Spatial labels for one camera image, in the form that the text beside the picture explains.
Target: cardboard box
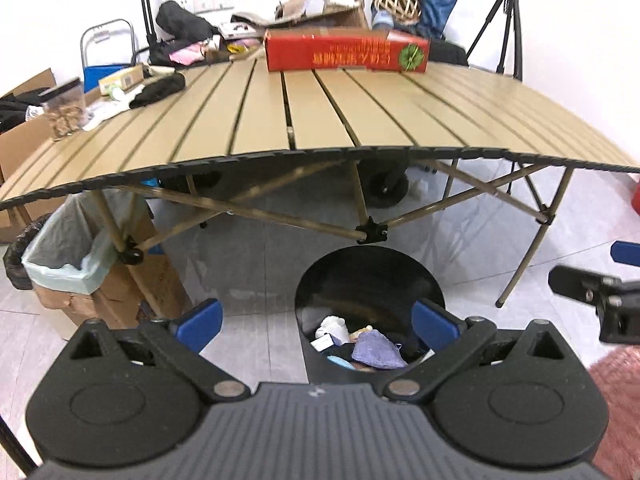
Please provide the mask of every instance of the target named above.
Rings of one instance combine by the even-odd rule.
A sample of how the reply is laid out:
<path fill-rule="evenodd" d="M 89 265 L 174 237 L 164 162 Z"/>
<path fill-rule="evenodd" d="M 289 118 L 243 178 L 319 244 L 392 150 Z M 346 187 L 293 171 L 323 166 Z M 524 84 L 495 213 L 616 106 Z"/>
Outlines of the cardboard box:
<path fill-rule="evenodd" d="M 325 1 L 320 13 L 308 14 L 307 0 L 288 0 L 278 6 L 275 20 L 264 20 L 250 12 L 235 12 L 232 22 L 250 23 L 258 30 L 267 28 L 291 27 L 357 27 L 369 29 L 369 22 L 364 13 L 364 0 L 354 0 L 353 5 L 341 5 Z"/>
<path fill-rule="evenodd" d="M 100 94 L 109 95 L 109 90 L 112 88 L 120 88 L 121 90 L 128 90 L 133 85 L 137 85 L 145 78 L 142 72 L 142 65 L 129 66 L 114 72 L 107 77 L 103 77 L 98 81 L 100 87 Z"/>
<path fill-rule="evenodd" d="M 268 30 L 270 72 L 315 68 L 368 68 L 424 72 L 429 41 L 396 30 L 290 28 Z"/>
<path fill-rule="evenodd" d="M 50 69 L 47 69 L 9 93 L 20 94 L 36 88 L 53 87 L 55 85 L 56 80 L 53 77 L 53 73 Z M 99 88 L 94 88 L 84 94 L 84 100 L 87 105 L 93 103 L 99 97 Z M 51 136 L 52 131 L 46 116 L 36 117 L 12 128 L 8 132 L 0 134 L 0 187 Z M 64 197 L 37 200 L 27 204 L 25 208 L 31 219 L 35 220 L 45 213 L 53 213 L 64 201 Z M 13 242 L 23 229 L 24 226 L 14 210 L 0 211 L 0 244 Z"/>
<path fill-rule="evenodd" d="M 145 214 L 132 235 L 135 240 L 146 240 L 155 234 L 158 232 Z M 138 270 L 168 319 L 178 317 L 193 307 L 168 256 L 145 254 Z M 33 290 L 44 308 L 62 311 L 76 326 L 92 317 L 99 317 L 112 329 L 134 328 L 140 318 L 140 302 L 144 300 L 129 270 L 120 261 L 113 264 L 93 294 L 50 290 L 35 283 Z"/>

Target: pink cloth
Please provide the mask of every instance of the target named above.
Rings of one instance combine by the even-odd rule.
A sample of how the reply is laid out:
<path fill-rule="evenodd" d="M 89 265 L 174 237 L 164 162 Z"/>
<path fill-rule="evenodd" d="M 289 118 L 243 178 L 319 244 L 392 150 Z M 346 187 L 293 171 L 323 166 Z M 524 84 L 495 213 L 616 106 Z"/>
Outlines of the pink cloth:
<path fill-rule="evenodd" d="M 189 66 L 196 61 L 202 61 L 204 59 L 202 45 L 200 43 L 190 44 L 181 50 L 169 54 L 169 59 L 174 63 L 180 63 L 185 66 Z"/>
<path fill-rule="evenodd" d="M 640 348 L 618 348 L 590 373 L 609 405 L 609 426 L 593 464 L 612 480 L 635 480 L 640 475 Z"/>

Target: blue gripper pad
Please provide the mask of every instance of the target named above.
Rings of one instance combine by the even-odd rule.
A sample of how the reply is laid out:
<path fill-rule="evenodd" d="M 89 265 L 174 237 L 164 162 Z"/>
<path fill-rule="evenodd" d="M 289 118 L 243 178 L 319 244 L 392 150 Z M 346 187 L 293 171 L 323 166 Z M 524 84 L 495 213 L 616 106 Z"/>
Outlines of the blue gripper pad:
<path fill-rule="evenodd" d="M 411 310 L 415 335 L 434 352 L 439 352 L 460 337 L 466 324 L 429 300 L 416 301 Z"/>
<path fill-rule="evenodd" d="M 170 323 L 175 338 L 191 351 L 200 351 L 222 328 L 223 309 L 218 300 L 205 300 Z"/>
<path fill-rule="evenodd" d="M 614 242 L 610 250 L 611 259 L 617 264 L 640 267 L 640 244 L 632 242 Z"/>

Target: brown cardboard box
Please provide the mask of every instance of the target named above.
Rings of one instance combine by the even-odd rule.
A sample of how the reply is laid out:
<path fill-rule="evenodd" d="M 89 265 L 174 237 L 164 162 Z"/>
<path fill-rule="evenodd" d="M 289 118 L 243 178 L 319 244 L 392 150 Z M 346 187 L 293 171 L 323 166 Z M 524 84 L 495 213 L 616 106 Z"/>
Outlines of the brown cardboard box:
<path fill-rule="evenodd" d="M 155 234 L 158 232 L 145 214 L 132 235 L 136 240 L 146 240 Z M 191 309 L 191 300 L 165 254 L 145 254 L 138 270 L 168 319 Z M 36 284 L 33 290 L 42 306 L 61 310 L 76 326 L 92 317 L 100 317 L 109 328 L 134 328 L 138 325 L 138 310 L 144 299 L 129 270 L 120 261 L 113 264 L 102 285 L 93 294 L 50 290 Z"/>
<path fill-rule="evenodd" d="M 279 18 L 275 20 L 264 20 L 256 14 L 250 12 L 235 12 L 233 22 L 247 22 L 260 29 L 267 28 L 290 28 L 290 27 L 313 27 L 327 26 L 327 21 L 331 21 L 332 27 L 359 27 L 369 28 L 369 22 L 364 13 L 364 0 L 354 0 L 354 5 L 345 6 L 325 1 L 322 14 L 306 16 L 304 4 L 306 0 L 288 0 L 278 7 Z"/>
<path fill-rule="evenodd" d="M 17 86 L 9 93 L 19 94 L 36 88 L 53 87 L 55 85 L 56 80 L 53 77 L 53 73 L 50 69 L 47 69 Z M 99 89 L 94 89 L 85 94 L 84 98 L 89 105 L 98 97 L 100 97 L 100 91 Z M 50 136 L 49 121 L 44 116 L 36 117 L 4 134 L 0 134 L 0 186 Z M 45 213 L 53 213 L 64 201 L 64 198 L 37 200 L 26 205 L 27 213 L 29 213 L 31 219 L 35 220 Z M 14 211 L 0 211 L 0 244 L 13 242 L 23 228 Z"/>

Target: woven basket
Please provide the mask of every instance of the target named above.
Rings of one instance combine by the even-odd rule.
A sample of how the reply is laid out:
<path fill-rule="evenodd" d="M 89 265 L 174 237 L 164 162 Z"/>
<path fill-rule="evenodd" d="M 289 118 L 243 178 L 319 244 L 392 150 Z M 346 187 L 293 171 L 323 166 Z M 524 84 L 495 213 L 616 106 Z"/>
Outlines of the woven basket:
<path fill-rule="evenodd" d="M 420 20 L 418 0 L 373 0 L 377 10 L 386 10 L 401 25 L 415 25 Z"/>

